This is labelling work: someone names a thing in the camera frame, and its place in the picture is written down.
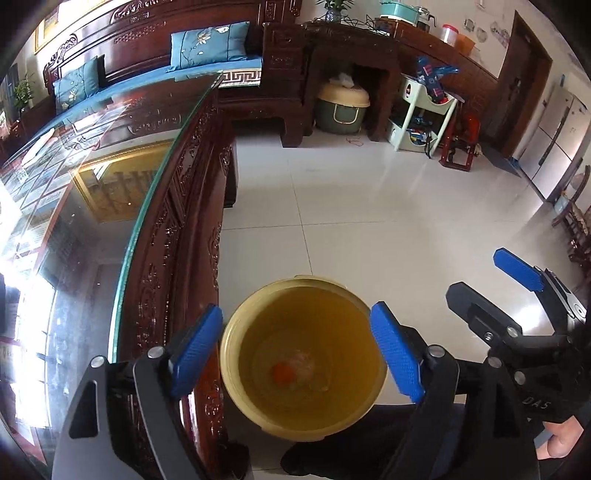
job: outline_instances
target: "yellow bowl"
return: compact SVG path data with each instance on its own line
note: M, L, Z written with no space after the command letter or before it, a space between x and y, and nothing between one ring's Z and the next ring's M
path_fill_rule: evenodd
M272 374L286 361L295 361L298 373L288 386ZM387 373L369 307L317 277L276 281L248 297L226 327L220 367L244 415L296 442L321 440L358 421Z

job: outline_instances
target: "blue throw pillow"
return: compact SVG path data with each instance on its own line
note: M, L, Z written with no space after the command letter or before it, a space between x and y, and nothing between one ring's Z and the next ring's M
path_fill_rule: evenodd
M170 66L183 70L221 61L246 60L244 39L249 22L172 34Z
M53 82L53 91L56 94L57 113L94 95L99 91L98 58L87 61L82 67Z

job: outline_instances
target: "wooden side table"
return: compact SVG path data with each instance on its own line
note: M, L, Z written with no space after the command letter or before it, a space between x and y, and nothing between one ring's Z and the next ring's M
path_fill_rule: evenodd
M323 66L330 59L349 61L375 69L362 85L369 93L365 125L373 141L386 138L388 117L401 81L398 43L363 28L316 20L303 24L306 29L310 61L304 94L304 134L311 135L314 103L322 83Z

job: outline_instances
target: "human hand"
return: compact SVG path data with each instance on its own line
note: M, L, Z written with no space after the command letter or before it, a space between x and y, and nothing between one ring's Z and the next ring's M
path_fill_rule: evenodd
M583 427L574 417L570 417L564 423L545 421L544 427L552 433L552 436L536 450L538 460L566 457L583 434Z

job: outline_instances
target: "egg yolk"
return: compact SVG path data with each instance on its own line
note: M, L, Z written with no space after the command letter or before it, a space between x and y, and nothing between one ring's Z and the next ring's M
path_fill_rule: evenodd
M279 362L271 368L271 378L278 387L289 387L297 380L296 372L287 362Z

